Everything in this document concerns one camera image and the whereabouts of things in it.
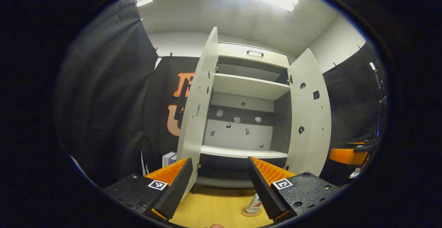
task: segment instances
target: wooden table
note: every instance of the wooden table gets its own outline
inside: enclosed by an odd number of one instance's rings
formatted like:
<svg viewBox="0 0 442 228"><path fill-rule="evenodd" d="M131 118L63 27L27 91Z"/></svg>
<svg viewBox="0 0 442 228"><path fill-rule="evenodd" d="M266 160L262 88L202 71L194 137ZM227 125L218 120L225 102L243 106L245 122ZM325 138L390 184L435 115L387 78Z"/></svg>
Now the wooden table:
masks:
<svg viewBox="0 0 442 228"><path fill-rule="evenodd" d="M197 193L188 193L178 206L171 223L191 228L210 227L256 228L273 223L262 207L256 217L241 214L256 191L253 188L201 187Z"/></svg>

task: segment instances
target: white wall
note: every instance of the white wall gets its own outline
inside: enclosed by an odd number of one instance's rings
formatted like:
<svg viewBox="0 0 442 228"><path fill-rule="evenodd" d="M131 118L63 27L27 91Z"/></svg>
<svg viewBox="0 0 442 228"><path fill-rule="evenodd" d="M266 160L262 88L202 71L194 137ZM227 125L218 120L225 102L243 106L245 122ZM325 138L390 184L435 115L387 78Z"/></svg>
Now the white wall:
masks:
<svg viewBox="0 0 442 228"><path fill-rule="evenodd" d="M152 42L153 47L158 47L158 50L156 51L158 56L169 56L170 52L172 52L172 56L200 57L204 49L204 45L209 38L209 33L171 32L149 34L148 37ZM271 47L232 36L218 35L218 41L262 47L279 52ZM290 64L296 59L296 57L292 55L287 55L287 57L289 58Z"/></svg>
<svg viewBox="0 0 442 228"><path fill-rule="evenodd" d="M318 61L321 72L324 73L359 50L366 40L360 32L343 16L324 32L311 46L316 61Z"/></svg>

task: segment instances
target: drawer handle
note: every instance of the drawer handle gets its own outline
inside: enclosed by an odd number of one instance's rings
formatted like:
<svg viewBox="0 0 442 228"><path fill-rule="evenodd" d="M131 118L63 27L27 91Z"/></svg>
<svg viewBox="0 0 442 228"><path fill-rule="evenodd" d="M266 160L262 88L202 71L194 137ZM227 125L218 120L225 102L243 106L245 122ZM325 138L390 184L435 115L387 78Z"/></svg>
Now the drawer handle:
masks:
<svg viewBox="0 0 442 228"><path fill-rule="evenodd" d="M248 55L251 55L251 54L249 54L249 52L254 52L254 53L257 53L257 54L261 54L261 57L264 57L264 54L263 54L263 53L256 52L256 51L250 51L250 50L247 50L247 54L248 54Z"/></svg>

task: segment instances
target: orange letter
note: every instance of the orange letter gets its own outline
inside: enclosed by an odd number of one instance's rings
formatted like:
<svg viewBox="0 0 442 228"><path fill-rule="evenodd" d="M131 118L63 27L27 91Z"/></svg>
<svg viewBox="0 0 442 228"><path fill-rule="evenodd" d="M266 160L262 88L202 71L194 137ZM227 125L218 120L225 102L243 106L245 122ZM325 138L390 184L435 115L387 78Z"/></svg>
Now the orange letter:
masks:
<svg viewBox="0 0 442 228"><path fill-rule="evenodd" d="M169 105L169 116L167 117L167 130L174 136L180 136L181 130L178 128L178 121L173 119L175 116L176 105Z"/></svg>
<svg viewBox="0 0 442 228"><path fill-rule="evenodd" d="M189 84L192 84L191 77L193 77L195 73L181 73L178 74L178 77L180 77L180 83L178 83L178 89L173 93L175 97L179 97L181 93L181 88L184 85L184 79L187 78L189 80ZM189 88L186 91L186 97L189 96Z"/></svg>

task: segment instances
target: drawer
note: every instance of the drawer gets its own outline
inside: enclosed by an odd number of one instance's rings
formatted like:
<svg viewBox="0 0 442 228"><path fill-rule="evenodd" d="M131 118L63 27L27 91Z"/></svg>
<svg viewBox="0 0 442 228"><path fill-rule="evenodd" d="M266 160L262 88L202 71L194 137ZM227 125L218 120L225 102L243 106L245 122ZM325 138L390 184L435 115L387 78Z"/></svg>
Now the drawer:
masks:
<svg viewBox="0 0 442 228"><path fill-rule="evenodd" d="M261 62L287 69L289 59L286 55L265 50L262 48L249 47L238 44L219 43L218 53L221 57L241 58L250 61Z"/></svg>

